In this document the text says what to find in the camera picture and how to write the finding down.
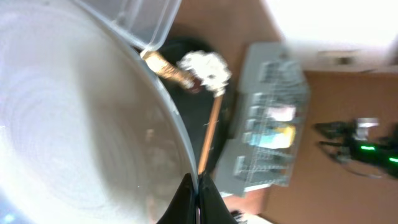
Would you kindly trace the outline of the gold coffee sachet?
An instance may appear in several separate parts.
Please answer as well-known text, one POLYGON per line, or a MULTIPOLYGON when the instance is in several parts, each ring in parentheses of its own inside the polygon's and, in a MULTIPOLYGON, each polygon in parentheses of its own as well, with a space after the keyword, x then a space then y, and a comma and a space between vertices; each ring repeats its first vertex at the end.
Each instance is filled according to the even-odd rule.
POLYGON ((178 83, 183 89, 191 93, 202 91, 199 79, 192 73, 182 70, 168 62, 158 51, 143 50, 141 58, 147 66, 159 77, 178 83))

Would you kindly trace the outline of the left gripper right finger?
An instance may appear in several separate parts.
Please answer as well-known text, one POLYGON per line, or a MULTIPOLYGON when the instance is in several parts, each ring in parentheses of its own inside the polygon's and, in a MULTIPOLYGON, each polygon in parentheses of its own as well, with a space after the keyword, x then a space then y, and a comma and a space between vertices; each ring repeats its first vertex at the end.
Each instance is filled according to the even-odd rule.
POLYGON ((198 199, 201 224, 238 224, 207 174, 200 175, 198 199))

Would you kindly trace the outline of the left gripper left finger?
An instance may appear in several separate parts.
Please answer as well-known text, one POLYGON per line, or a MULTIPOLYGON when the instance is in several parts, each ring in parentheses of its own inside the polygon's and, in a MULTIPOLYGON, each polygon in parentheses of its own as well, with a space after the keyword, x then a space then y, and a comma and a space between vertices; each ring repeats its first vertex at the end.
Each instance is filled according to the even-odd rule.
POLYGON ((194 224, 196 192, 190 173, 184 175, 170 205, 157 224, 194 224))

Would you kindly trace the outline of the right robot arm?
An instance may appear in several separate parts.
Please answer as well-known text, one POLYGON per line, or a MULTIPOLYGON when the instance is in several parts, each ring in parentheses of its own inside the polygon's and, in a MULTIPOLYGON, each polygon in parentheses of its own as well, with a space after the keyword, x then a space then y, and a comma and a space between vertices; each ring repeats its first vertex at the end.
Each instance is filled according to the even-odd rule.
POLYGON ((381 179, 385 175, 397 179, 397 123, 394 123, 387 136, 376 142, 369 140, 369 129, 379 125, 376 118, 358 118, 351 121, 333 121, 316 123, 313 129, 326 141, 317 142, 329 159, 346 171, 372 179, 381 179), (353 161, 375 167, 383 175, 364 174, 353 170, 349 164, 353 161))

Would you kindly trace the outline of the yellow bowl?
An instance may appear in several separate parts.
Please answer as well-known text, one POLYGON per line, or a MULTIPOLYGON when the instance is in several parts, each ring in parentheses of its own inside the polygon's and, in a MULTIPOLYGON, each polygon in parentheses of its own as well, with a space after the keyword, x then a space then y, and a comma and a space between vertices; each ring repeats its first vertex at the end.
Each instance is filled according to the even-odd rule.
POLYGON ((281 128, 276 128, 276 146, 277 148, 288 148, 293 144, 296 135, 296 127, 293 125, 288 125, 281 128))

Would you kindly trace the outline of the pink cup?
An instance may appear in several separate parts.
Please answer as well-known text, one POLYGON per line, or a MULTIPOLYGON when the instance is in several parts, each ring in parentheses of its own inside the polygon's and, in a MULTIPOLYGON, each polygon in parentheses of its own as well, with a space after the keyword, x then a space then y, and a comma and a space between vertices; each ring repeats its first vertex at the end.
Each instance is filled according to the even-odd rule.
POLYGON ((276 121, 291 121, 295 117, 296 107, 291 105, 282 105, 281 107, 268 108, 268 117, 276 121))

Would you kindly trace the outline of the grey plate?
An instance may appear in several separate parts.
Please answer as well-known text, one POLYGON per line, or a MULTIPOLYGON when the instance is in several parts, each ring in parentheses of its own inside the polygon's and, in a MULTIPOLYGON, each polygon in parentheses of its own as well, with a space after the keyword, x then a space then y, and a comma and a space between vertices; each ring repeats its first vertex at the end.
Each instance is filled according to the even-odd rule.
POLYGON ((76 1, 1 2, 1 193, 29 223, 157 223, 196 172, 141 51, 76 1))

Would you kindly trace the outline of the light blue cup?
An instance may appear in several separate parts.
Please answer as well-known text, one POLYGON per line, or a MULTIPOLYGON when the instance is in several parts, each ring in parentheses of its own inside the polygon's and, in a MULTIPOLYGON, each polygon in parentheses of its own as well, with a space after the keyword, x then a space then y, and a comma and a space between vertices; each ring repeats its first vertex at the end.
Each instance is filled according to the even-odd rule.
POLYGON ((248 144, 268 149, 278 149, 285 146, 285 137, 283 134, 253 134, 248 144))

